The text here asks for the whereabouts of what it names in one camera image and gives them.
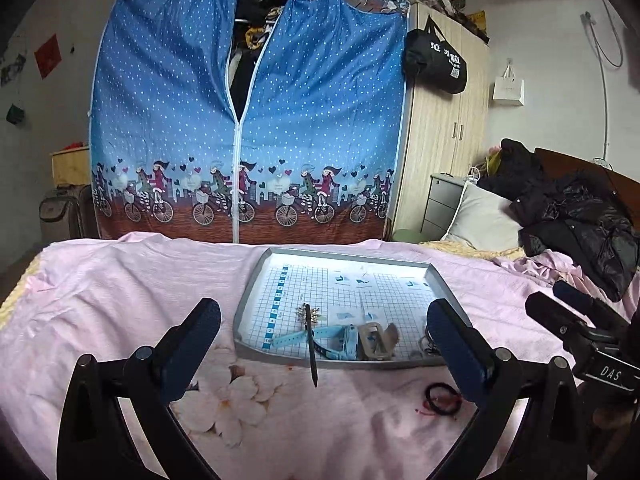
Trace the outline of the dark wooden headboard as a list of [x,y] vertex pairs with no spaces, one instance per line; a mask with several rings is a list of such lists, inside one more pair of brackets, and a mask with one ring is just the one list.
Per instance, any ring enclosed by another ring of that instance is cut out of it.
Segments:
[[639,229],[640,186],[637,181],[618,174],[611,169],[605,169],[595,162],[587,162],[586,160],[546,150],[545,148],[535,148],[534,153],[540,159],[544,172],[550,178],[559,178],[581,171],[584,174],[596,176],[600,181],[605,182],[606,186],[625,205],[634,228],[636,230]]

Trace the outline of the green hanging wall pouch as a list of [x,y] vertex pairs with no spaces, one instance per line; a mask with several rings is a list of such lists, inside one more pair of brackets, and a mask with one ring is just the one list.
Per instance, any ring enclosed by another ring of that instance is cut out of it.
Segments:
[[6,112],[6,121],[14,126],[21,125],[25,119],[25,111],[14,104],[12,104]]

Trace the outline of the red paper wall decoration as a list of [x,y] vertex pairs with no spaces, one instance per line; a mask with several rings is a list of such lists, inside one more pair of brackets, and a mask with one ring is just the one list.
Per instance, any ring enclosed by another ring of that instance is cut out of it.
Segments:
[[40,77],[46,79],[58,64],[62,61],[58,37],[52,35],[44,44],[34,52]]

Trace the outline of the black puffer jacket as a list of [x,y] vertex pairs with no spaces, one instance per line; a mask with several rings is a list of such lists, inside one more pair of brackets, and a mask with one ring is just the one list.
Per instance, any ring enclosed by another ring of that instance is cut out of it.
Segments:
[[623,299],[639,266],[639,230],[605,182],[581,171],[550,178],[534,152],[504,139],[478,186],[510,200],[526,256],[567,255],[606,298]]

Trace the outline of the pink floral bed sheet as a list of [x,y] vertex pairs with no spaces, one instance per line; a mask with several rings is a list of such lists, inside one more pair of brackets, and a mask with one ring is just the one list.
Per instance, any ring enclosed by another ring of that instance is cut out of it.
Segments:
[[77,359],[156,344],[198,300],[220,304],[221,330],[196,387],[174,405],[225,479],[422,479],[473,414],[438,416],[424,400],[443,367],[322,370],[239,358],[232,318],[258,247],[132,233],[70,240],[30,263],[1,308],[1,411],[48,477]]

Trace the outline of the dark wooden hair stick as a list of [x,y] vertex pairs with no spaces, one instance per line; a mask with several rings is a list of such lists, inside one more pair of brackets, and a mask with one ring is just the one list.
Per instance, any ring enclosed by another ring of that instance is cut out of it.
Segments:
[[314,388],[318,387],[318,366],[316,359],[316,348],[314,348],[314,324],[312,324],[311,307],[310,304],[303,304],[304,321],[307,335],[308,353],[309,353],[309,367],[311,380],[314,384]]

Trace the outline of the beige wooden wardrobe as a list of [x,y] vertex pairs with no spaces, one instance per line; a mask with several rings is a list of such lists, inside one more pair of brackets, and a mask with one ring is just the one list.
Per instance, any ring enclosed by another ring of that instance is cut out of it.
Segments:
[[422,3],[411,6],[409,28],[422,28],[429,18],[465,59],[468,82],[465,90],[454,96],[408,82],[386,237],[397,230],[422,228],[432,174],[464,177],[483,157],[489,48],[472,32]]

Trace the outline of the white paper gift bag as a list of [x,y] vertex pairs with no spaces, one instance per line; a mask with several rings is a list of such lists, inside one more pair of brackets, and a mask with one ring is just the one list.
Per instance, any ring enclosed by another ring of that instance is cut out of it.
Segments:
[[492,102],[507,106],[525,105],[525,81],[515,75],[510,58],[506,60],[502,75],[495,80]]

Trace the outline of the wall photo cards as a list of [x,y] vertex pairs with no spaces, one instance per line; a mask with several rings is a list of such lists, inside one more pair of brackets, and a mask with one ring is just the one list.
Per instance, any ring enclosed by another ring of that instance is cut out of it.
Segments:
[[24,70],[25,63],[24,55],[18,54],[12,63],[1,67],[0,84],[2,87],[14,80]]

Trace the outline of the grey shallow tray box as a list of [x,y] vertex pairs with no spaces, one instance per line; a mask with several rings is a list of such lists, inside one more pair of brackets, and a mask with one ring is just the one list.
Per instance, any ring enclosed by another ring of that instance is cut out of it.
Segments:
[[444,360],[428,332],[426,312],[437,299],[463,311],[437,269],[429,263],[311,252],[266,250],[241,297],[233,319],[235,350],[244,359],[306,365],[308,344],[270,347],[280,336],[306,330],[303,304],[315,327],[394,323],[399,342],[391,361],[333,361],[316,353],[326,368],[410,368]]

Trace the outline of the yellow knitted blanket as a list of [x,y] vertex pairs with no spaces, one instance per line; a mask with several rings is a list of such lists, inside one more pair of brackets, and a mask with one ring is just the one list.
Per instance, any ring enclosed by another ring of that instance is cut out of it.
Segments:
[[446,252],[450,255],[483,260],[494,260],[495,258],[516,260],[525,257],[525,252],[521,247],[495,252],[494,250],[476,249],[468,244],[454,242],[453,240],[431,240],[430,242],[420,243],[420,246]]

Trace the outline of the black duffel bag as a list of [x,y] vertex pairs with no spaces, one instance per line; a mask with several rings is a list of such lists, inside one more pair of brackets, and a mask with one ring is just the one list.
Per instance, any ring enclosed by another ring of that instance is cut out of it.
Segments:
[[411,81],[452,96],[462,93],[468,82],[465,59],[447,41],[431,16],[423,28],[410,30],[406,35],[402,70]]

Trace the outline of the white pillow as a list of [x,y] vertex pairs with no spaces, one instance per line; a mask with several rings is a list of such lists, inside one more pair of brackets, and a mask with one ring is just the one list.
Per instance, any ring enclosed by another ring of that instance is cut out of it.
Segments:
[[454,218],[442,240],[495,252],[517,248],[521,226],[510,206],[510,200],[476,184],[465,183]]

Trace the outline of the grey hair claw clip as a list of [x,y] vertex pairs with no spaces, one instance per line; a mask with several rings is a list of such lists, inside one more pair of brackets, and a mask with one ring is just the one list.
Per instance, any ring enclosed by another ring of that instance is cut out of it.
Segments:
[[358,356],[365,361],[391,361],[399,342],[399,330],[394,323],[383,328],[377,322],[357,327]]

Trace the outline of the grey bedside drawer cabinet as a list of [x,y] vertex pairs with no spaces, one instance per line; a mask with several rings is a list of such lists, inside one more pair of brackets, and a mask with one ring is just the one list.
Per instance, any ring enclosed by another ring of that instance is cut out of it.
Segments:
[[464,187],[462,177],[432,174],[421,234],[426,240],[440,240],[456,213]]

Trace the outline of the blue polka dot fabric wardrobe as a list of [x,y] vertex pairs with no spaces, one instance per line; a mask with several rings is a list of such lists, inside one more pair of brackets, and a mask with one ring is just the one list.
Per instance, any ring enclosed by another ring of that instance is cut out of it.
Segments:
[[383,236],[407,0],[115,0],[89,110],[99,233]]

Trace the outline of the dark suitcase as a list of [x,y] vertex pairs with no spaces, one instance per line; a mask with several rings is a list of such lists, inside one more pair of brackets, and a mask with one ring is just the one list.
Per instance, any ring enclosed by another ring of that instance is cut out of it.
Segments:
[[76,238],[99,238],[90,185],[58,186],[38,208],[41,239],[49,245]]

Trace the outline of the yellow wooden crate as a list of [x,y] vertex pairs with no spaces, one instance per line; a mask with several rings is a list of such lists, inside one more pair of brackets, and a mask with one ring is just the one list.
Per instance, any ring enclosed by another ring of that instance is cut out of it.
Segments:
[[88,146],[70,148],[50,155],[54,186],[89,185],[91,183]]

